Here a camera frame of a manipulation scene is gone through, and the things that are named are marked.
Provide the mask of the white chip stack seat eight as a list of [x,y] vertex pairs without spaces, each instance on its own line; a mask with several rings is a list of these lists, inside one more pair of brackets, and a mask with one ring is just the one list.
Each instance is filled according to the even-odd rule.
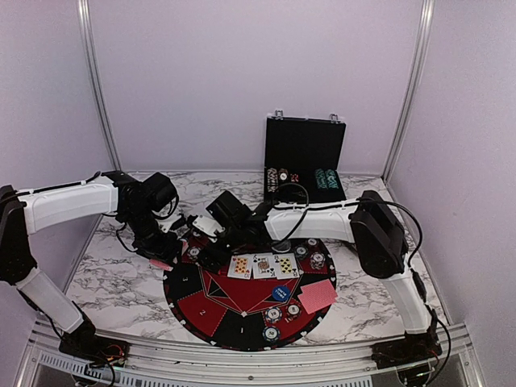
[[320,253],[315,252],[310,256],[310,267],[313,270],[321,270],[324,268],[326,263],[326,257]]

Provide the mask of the clear round button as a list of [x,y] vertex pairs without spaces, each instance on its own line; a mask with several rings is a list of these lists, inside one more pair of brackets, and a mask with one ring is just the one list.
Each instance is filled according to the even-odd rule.
[[274,243],[271,245],[271,249],[275,252],[288,252],[291,248],[291,243],[289,241]]

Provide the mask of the eight of spades card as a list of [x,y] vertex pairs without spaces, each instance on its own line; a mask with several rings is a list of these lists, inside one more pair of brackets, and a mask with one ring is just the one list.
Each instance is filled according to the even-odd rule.
[[274,255],[273,267],[275,276],[279,280],[299,277],[299,269],[293,253]]

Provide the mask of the red playing card deck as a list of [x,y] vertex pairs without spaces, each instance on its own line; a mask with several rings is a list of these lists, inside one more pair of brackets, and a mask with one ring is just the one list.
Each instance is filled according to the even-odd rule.
[[165,272],[171,272],[173,267],[160,260],[149,260],[149,264]]

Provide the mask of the red chip stack seat ten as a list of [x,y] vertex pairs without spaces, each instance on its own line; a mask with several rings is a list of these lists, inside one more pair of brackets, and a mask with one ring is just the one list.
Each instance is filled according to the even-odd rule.
[[289,321],[300,317],[302,313],[301,307],[297,304],[289,304],[286,308],[286,319]]

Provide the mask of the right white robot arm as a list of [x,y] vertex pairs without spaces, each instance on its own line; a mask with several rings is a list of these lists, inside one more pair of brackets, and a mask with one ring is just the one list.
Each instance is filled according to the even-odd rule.
[[427,289],[413,268],[413,252],[405,229],[394,209],[374,190],[341,202],[294,203],[272,200],[254,210],[231,192],[223,192],[198,216],[193,228],[208,237],[212,253],[211,268],[223,264],[230,254],[250,247],[271,248],[291,239],[334,239],[356,248],[360,266],[379,280],[401,315],[408,335],[399,345],[405,360],[416,361],[431,347],[427,334],[437,325],[437,315],[427,302]]

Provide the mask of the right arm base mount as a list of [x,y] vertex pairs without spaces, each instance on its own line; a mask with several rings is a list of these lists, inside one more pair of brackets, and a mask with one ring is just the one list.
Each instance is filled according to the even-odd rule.
[[402,339],[373,344],[371,359],[378,369],[384,369],[429,360],[442,353],[436,327],[429,327],[422,334],[405,333]]

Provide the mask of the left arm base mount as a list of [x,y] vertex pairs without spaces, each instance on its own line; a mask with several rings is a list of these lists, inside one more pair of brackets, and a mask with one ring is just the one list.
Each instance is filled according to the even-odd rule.
[[127,341],[98,335],[92,322],[84,321],[75,331],[62,333],[59,350],[100,367],[124,364],[129,347]]

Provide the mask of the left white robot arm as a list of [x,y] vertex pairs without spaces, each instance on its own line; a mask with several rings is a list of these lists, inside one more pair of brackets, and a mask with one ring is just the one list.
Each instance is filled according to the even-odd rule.
[[181,255],[182,243],[161,211],[178,200],[175,186],[162,173],[139,181],[121,171],[38,189],[1,188],[1,280],[15,287],[62,331],[86,359],[102,351],[102,341],[78,306],[39,267],[31,236],[95,215],[112,215],[134,237],[135,254],[166,266]]

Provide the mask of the blue chip stack seat one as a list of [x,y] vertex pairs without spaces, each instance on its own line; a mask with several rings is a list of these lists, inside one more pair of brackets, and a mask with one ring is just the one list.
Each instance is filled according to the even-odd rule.
[[263,338],[266,342],[275,343],[281,337],[281,331],[274,326],[267,326],[262,331]]

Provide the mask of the green chip stack seat eight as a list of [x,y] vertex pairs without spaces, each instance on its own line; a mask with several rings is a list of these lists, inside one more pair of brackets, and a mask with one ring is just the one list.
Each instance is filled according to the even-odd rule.
[[293,249],[294,256],[297,260],[304,260],[309,253],[309,249],[304,245],[298,245]]

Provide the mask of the white chip stack seat four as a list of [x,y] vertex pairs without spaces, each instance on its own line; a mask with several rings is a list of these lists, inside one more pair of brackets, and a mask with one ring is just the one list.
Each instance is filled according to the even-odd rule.
[[201,252],[202,250],[200,248],[193,246],[187,249],[186,255],[190,260],[196,262]]

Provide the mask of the dealt red playing cards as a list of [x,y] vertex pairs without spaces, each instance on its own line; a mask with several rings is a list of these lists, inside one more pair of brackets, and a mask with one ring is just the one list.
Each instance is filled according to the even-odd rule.
[[331,281],[326,279],[302,286],[298,298],[306,313],[313,314],[334,303],[337,293]]

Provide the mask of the white chip stack seat ten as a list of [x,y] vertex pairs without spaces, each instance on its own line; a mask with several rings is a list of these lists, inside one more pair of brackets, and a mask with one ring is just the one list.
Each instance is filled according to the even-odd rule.
[[282,318],[282,312],[279,307],[270,307],[264,312],[265,321],[267,323],[278,323]]

